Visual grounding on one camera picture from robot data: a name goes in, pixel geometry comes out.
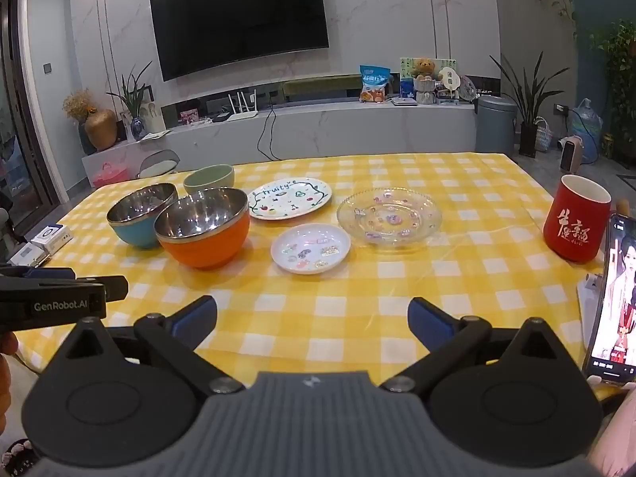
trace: blue bowl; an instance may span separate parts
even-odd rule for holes
[[[155,219],[178,199],[177,188],[171,183],[146,186],[117,202],[106,220],[123,242],[143,249],[156,247]]]

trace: trash can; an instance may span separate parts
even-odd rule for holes
[[[475,152],[500,152],[513,155],[516,104],[508,98],[481,95],[477,112]]]

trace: teddy bear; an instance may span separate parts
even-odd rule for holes
[[[431,76],[435,71],[435,63],[430,59],[415,59],[415,66],[411,71],[413,78],[416,79],[418,76]]]

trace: yellow checkered tablecloth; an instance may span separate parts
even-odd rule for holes
[[[214,296],[214,332],[196,350],[241,382],[259,371],[367,370],[389,378],[427,352],[410,333],[406,309],[423,296],[449,314],[475,314],[494,326],[545,318],[580,363],[584,349],[575,268],[543,242],[550,195],[504,155],[389,154],[298,159],[236,167],[236,186],[250,191],[290,176],[320,178],[334,196],[320,210],[284,222],[253,219],[249,238],[230,264],[190,270],[161,248],[121,242],[106,222],[110,206],[142,186],[171,181],[185,195],[187,174],[107,186],[61,222],[74,239],[49,266],[79,277],[122,274],[130,291],[108,305],[107,326],[126,326],[148,312],[170,315],[201,295]],[[339,267],[315,276],[281,271],[272,240],[307,222],[336,224],[342,200],[367,188],[408,187],[430,194],[443,212],[427,244],[397,250],[355,245]],[[42,370],[71,326],[18,333],[20,355]]]

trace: orange bowl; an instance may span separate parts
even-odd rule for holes
[[[247,195],[236,188],[203,190],[179,199],[155,221],[155,233],[174,259],[196,269],[227,264],[249,231]]]

